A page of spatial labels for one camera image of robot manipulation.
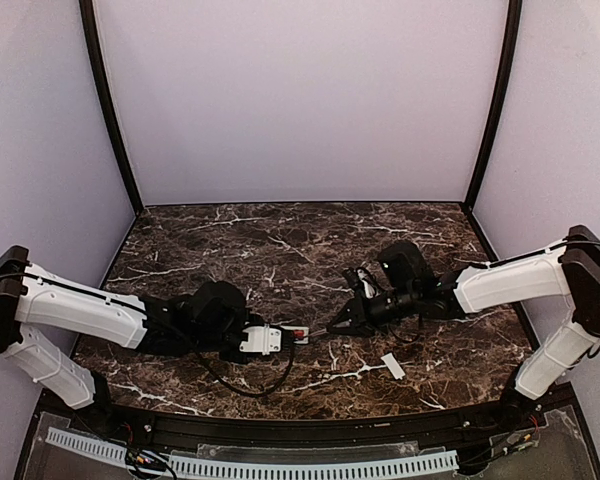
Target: black metal pole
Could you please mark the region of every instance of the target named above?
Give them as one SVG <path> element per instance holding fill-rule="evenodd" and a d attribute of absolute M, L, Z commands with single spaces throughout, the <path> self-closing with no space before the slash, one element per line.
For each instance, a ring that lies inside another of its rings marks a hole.
<path fill-rule="evenodd" d="M 482 135 L 482 143 L 476 165 L 473 169 L 469 190 L 464 200 L 464 204 L 470 210 L 476 205 L 480 187 L 487 171 L 487 164 L 493 149 L 493 142 L 498 131 L 498 123 L 502 114 L 502 106 L 507 94 L 509 85 L 509 76 L 511 75 L 511 65 L 513 64 L 513 54 L 516 49 L 516 39 L 518 38 L 518 27 L 520 26 L 520 15 L 522 13 L 522 0 L 509 0 L 509 11 L 507 12 L 507 23 L 504 30 L 504 40 L 502 42 L 502 52 L 500 53 L 500 64 L 498 65 L 498 75 L 493 88 L 493 97 L 491 98 L 491 107 L 487 124 Z"/>
<path fill-rule="evenodd" d="M 104 123 L 109 133 L 109 140 L 113 147 L 113 153 L 120 169 L 122 181 L 127 190 L 129 201 L 133 206 L 136 215 L 139 215 L 144 210 L 138 185 L 133 177 L 131 164 L 127 151 L 124 148 L 122 134 L 120 133 L 120 125 L 116 111 L 113 107 L 111 91 L 109 90 L 109 82 L 104 68 L 104 60 L 102 58 L 102 49 L 100 48 L 100 39 L 98 38 L 98 29 L 96 17 L 93 11 L 93 0 L 80 0 L 80 14 L 82 16 L 82 28 L 84 29 L 84 38 L 87 43 L 87 51 L 89 52 L 89 61 L 91 62 L 91 71 L 93 72 L 93 80 L 96 84 L 98 98 L 100 99 L 100 108 Z"/>

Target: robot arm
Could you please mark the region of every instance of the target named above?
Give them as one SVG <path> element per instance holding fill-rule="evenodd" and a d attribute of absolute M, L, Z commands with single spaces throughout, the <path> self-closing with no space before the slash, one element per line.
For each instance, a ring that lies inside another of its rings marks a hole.
<path fill-rule="evenodd" d="M 108 401 L 103 377 L 80 367 L 33 324 L 96 336 L 152 355 L 219 352 L 246 363 L 307 343 L 304 327 L 275 327 L 246 307 L 242 292 L 208 282 L 193 295 L 169 300 L 119 295 L 62 279 L 27 261 L 12 247 L 0 258 L 0 354 L 74 409 Z"/>
<path fill-rule="evenodd" d="M 344 272 L 354 298 L 328 331 L 371 336 L 399 319 L 420 315 L 453 319 L 485 308 L 543 296 L 572 296 L 575 310 L 528 358 L 515 376 L 515 391 L 535 400 L 600 343 L 600 247 L 586 227 L 542 250 L 509 260 L 474 264 L 436 277 L 409 242 L 383 250 L 378 261 L 391 286 L 382 291 L 365 269 Z"/>

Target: white vent strip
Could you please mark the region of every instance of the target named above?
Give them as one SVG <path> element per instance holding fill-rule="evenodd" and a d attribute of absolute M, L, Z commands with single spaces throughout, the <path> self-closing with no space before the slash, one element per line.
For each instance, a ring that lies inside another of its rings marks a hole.
<path fill-rule="evenodd" d="M 49 428 L 47 443 L 83 457 L 127 468 L 126 448 L 76 433 Z M 275 465 L 220 462 L 172 455 L 169 465 L 178 478 L 245 480 L 393 480 L 458 469 L 455 450 L 376 462 L 323 465 Z"/>

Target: dark marble surface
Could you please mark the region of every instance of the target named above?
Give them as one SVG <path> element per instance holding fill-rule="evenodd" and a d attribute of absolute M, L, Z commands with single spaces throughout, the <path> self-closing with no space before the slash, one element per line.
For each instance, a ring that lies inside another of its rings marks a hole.
<path fill-rule="evenodd" d="M 340 272 L 367 266 L 401 239 L 418 244 L 436 273 L 486 256 L 455 204 L 305 203 L 153 207 L 134 227 L 106 288 L 171 297 L 203 282 L 227 280 L 276 324 L 311 328 L 291 375 L 264 399 L 238 396 L 214 383 L 194 356 L 140 355 L 83 336 L 75 360 L 104 374 L 113 400 L 166 412 L 257 419 L 335 419 L 454 408 L 498 398 L 530 352 L 518 318 L 498 307 L 464 321 L 425 323 L 423 338 L 332 336 L 325 324 L 350 298 Z M 405 321 L 397 333 L 416 328 Z M 406 371 L 394 380 L 380 357 L 393 352 Z M 270 385 L 284 354 L 249 365 L 212 365 L 241 388 Z"/>

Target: wall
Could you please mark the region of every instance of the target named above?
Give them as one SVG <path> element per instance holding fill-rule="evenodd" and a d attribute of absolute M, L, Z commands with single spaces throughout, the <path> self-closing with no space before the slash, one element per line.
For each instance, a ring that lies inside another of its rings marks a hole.
<path fill-rule="evenodd" d="M 511 83 L 476 215 L 501 257 L 583 223 L 600 237 L 600 2 L 524 3 Z M 527 305 L 541 339 L 565 315 Z M 573 380 L 600 455 L 600 356 Z"/>
<path fill-rule="evenodd" d="M 11 245 L 97 285 L 132 220 L 97 101 L 77 1 L 0 1 L 0 255 Z M 66 332 L 51 336 L 65 351 Z M 39 389 L 0 358 L 0 480 Z"/>
<path fill-rule="evenodd" d="M 506 6 L 97 2 L 145 203 L 462 199 Z"/>

